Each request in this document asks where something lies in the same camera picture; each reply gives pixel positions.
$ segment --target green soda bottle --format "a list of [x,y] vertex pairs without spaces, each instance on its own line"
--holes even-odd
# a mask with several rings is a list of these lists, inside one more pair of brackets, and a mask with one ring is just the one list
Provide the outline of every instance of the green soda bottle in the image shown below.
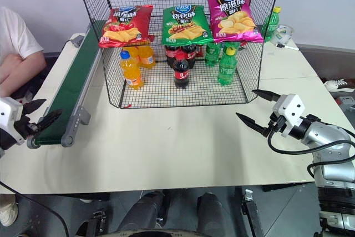
[[208,67],[213,67],[218,63],[218,57],[222,43],[208,43],[206,46],[205,64]]
[[222,85],[228,85],[233,82],[235,68],[237,67],[236,52],[237,50],[234,47],[228,47],[226,53],[221,58],[217,79]]
[[224,42],[224,48],[223,48],[224,53],[226,53],[228,47],[233,47],[238,51],[240,47],[240,42]]
[[265,18],[264,24],[261,29],[261,34],[264,37],[264,42],[270,41],[273,32],[278,27],[278,21],[279,21],[278,14],[280,13],[280,11],[281,11],[281,7],[274,7],[273,8],[268,27],[267,27],[267,22],[268,22],[269,16],[267,16]]

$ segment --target white sneaker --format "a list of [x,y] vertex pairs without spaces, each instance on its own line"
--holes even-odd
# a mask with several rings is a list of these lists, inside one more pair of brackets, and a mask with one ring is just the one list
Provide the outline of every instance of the white sneaker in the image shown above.
[[352,93],[355,90],[354,79],[328,80],[324,83],[324,86],[329,92],[343,91]]
[[3,226],[9,227],[15,222],[15,220],[17,219],[17,215],[17,204],[13,203],[9,205],[9,207],[0,211],[0,222]]

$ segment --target orange soda bottle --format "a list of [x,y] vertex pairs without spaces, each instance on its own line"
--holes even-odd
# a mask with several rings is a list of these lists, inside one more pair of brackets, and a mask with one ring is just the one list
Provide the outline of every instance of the orange soda bottle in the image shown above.
[[154,52],[150,46],[138,47],[140,64],[145,68],[152,68],[155,65]]
[[123,69],[123,76],[129,87],[133,89],[138,89],[144,85],[142,80],[142,74],[135,62],[131,58],[128,51],[121,51],[121,62],[120,66]]
[[132,59],[134,59],[137,63],[137,66],[140,66],[139,62],[139,55],[138,55],[138,49],[137,47],[124,47],[123,50],[126,50],[129,52],[129,55],[131,56]]

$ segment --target person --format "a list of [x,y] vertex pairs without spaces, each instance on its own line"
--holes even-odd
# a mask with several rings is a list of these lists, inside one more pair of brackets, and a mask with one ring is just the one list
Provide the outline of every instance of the person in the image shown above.
[[[0,7],[0,97],[9,97],[46,67],[42,51],[24,20]],[[15,196],[0,194],[1,224],[12,225],[17,215]]]

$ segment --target wire mesh basket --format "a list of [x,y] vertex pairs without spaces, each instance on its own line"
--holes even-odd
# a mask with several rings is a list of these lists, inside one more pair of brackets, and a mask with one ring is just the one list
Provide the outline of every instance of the wire mesh basket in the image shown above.
[[[104,73],[109,101],[118,108],[188,107],[196,105],[221,105],[248,103],[256,98],[252,92],[258,88],[263,43],[249,42],[237,53],[237,70],[234,81],[227,86],[217,82],[218,66],[205,66],[203,58],[196,58],[190,70],[190,83],[186,89],[176,88],[173,71],[166,63],[165,48],[161,45],[163,9],[181,4],[197,4],[205,7],[207,21],[209,8],[207,0],[84,0],[90,21],[100,39],[102,27],[110,9],[124,6],[152,4],[154,6],[149,34],[155,35],[151,44],[156,66],[141,69],[144,86],[133,90],[126,86],[119,65],[121,48],[102,49]],[[259,30],[265,17],[272,12],[275,0],[250,0],[253,19]]]

